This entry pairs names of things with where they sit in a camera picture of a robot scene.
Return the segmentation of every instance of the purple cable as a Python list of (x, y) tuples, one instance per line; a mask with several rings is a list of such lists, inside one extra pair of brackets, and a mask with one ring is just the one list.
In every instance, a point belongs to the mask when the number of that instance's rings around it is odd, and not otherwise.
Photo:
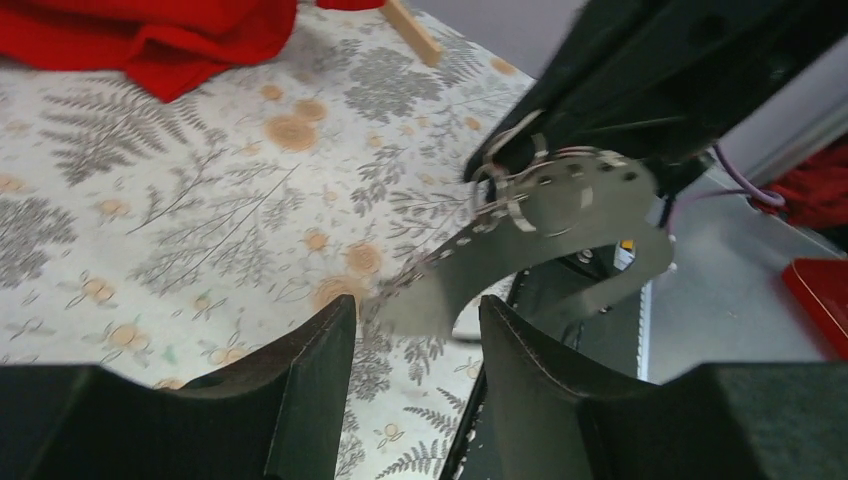
[(713, 150), (715, 151), (716, 157), (718, 158), (719, 163), (721, 163), (721, 166), (724, 167), (724, 170), (728, 175), (730, 175), (730, 178), (739, 184), (741, 188), (736, 190), (717, 190), (714, 192), (702, 193), (678, 202), (677, 205), (672, 208), (671, 214), (668, 216), (668, 222), (666, 223), (666, 230), (668, 230), (669, 234), (673, 231), (672, 225), (677, 213), (690, 203), (697, 202), (698, 200), (703, 200), (705, 198), (722, 197), (725, 195), (750, 195), (751, 198), (759, 200), (760, 202), (772, 207), (782, 207), (786, 204), (786, 200), (780, 194), (770, 192), (768, 190), (760, 190), (754, 186), (754, 184), (749, 182), (747, 178), (742, 176), (742, 174), (739, 173), (739, 170), (736, 170), (736, 167), (731, 165), (731, 163), (727, 160), (727, 157), (724, 156), (724, 152), (721, 151), (721, 147), (719, 147), (718, 144), (713, 145)]

